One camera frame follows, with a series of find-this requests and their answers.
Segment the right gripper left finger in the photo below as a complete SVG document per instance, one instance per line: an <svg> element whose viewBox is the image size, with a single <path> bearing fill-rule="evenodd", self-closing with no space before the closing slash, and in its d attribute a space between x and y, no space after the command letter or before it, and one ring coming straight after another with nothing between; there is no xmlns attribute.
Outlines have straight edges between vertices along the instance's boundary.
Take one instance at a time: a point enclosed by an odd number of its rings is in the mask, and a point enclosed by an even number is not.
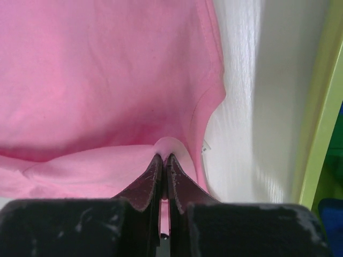
<svg viewBox="0 0 343 257"><path fill-rule="evenodd" d="M1 256L155 256L162 158L109 199L20 199L1 210Z"/></svg>

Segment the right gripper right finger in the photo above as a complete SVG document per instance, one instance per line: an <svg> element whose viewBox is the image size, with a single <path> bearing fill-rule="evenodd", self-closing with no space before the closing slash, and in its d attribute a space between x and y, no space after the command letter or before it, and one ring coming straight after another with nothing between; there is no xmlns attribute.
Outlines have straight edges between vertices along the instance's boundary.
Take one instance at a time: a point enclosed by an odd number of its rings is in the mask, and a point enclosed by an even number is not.
<svg viewBox="0 0 343 257"><path fill-rule="evenodd" d="M221 203L166 164L171 256L331 256L316 216L304 206Z"/></svg>

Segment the pink t shirt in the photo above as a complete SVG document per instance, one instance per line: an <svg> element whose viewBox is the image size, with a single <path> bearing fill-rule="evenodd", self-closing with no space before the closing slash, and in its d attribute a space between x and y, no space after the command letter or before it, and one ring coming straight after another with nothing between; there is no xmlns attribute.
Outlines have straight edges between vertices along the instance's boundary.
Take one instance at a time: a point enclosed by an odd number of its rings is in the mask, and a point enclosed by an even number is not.
<svg viewBox="0 0 343 257"><path fill-rule="evenodd" d="M155 154L206 188L212 1L1 1L1 196L109 198Z"/></svg>

